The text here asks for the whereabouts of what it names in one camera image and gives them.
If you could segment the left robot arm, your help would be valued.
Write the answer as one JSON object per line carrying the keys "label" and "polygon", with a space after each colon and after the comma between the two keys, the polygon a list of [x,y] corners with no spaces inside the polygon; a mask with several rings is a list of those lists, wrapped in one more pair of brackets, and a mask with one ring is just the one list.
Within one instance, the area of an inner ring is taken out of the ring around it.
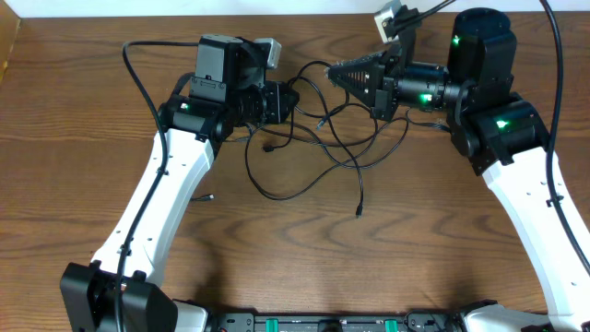
{"label": "left robot arm", "polygon": [[168,100],[151,105],[157,133],[147,167],[116,227],[87,265],[60,281],[75,331],[203,331],[207,310],[161,288],[175,234],[196,187],[237,127],[283,123],[298,103],[288,84],[270,81],[281,46],[206,34],[195,70]]}

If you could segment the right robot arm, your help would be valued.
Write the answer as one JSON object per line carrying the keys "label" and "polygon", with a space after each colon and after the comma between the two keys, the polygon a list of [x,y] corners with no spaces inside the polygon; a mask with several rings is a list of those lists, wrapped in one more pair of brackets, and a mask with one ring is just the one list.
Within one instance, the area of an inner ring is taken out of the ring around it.
{"label": "right robot arm", "polygon": [[451,314],[448,331],[585,331],[589,327],[589,231],[563,181],[556,129],[512,89],[517,39],[501,11],[459,13],[445,65],[416,62],[424,14],[393,1],[374,16],[388,46],[332,65],[327,77],[379,120],[401,106],[442,111],[458,152],[509,215],[536,271],[545,314],[495,301]]}

